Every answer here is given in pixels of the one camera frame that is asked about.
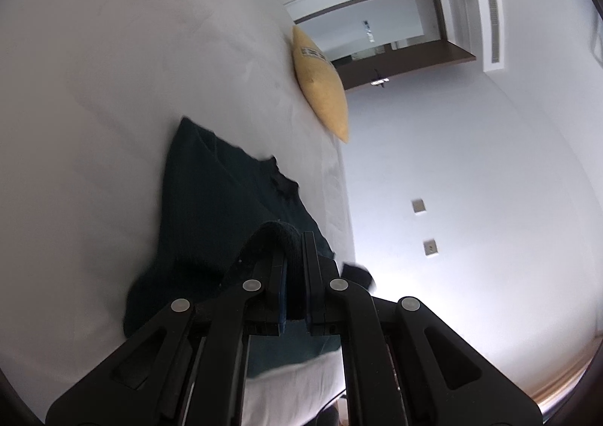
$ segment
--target wall outlet plate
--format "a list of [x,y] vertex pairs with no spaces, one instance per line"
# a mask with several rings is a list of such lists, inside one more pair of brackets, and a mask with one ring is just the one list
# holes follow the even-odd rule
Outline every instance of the wall outlet plate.
[[417,200],[412,200],[412,210],[415,213],[422,213],[425,211],[425,202],[421,200],[421,198],[417,198]]
[[436,245],[434,239],[431,239],[430,241],[425,241],[423,243],[423,248],[425,250],[426,256],[434,256],[438,253],[438,246]]

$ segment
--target bed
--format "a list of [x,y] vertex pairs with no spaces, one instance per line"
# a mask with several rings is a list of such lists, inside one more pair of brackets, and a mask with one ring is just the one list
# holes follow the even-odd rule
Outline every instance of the bed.
[[[337,261],[354,260],[340,147],[299,90],[276,0],[0,9],[0,368],[39,418],[124,339],[183,115],[275,156]],[[343,385],[335,375],[306,413]]]

